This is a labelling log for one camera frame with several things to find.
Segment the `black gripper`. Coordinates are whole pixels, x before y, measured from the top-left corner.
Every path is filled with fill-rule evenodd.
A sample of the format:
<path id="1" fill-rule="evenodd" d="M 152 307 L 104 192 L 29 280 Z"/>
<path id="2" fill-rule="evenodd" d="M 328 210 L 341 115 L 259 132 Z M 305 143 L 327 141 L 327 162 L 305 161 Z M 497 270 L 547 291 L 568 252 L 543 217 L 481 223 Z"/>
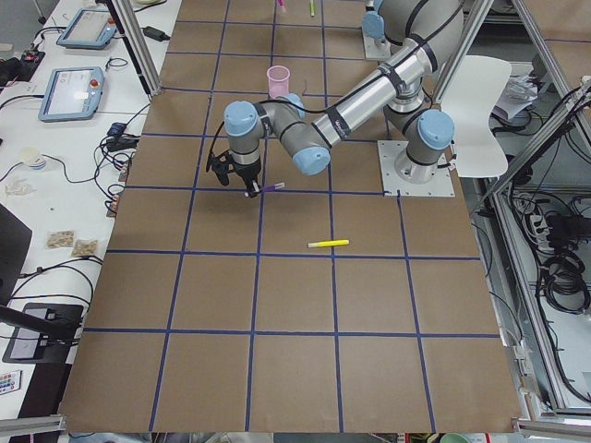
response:
<path id="1" fill-rule="evenodd" d="M 242 164 L 234 159 L 230 150 L 226 150 L 219 155 L 215 155 L 210 151 L 206 163 L 206 171 L 213 171 L 222 186 L 229 186 L 229 175 L 237 174 L 245 183 L 245 196 L 248 198 L 255 198 L 261 192 L 258 182 L 261 171 L 260 159 L 256 159 L 254 162 L 248 164 Z"/>

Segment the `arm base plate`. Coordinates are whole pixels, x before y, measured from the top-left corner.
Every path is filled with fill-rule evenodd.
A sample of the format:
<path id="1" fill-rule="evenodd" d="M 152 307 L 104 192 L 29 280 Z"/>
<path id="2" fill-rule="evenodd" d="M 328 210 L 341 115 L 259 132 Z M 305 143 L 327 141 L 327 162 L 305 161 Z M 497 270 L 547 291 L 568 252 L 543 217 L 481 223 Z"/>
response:
<path id="1" fill-rule="evenodd" d="M 435 164 L 418 165 L 407 157 L 407 144 L 402 140 L 377 142 L 383 195 L 393 198 L 454 198 L 445 153 L 440 153 Z"/>
<path id="2" fill-rule="evenodd" d="M 367 60 L 385 61 L 392 56 L 391 44 L 386 39 L 363 35 L 364 54 Z"/>

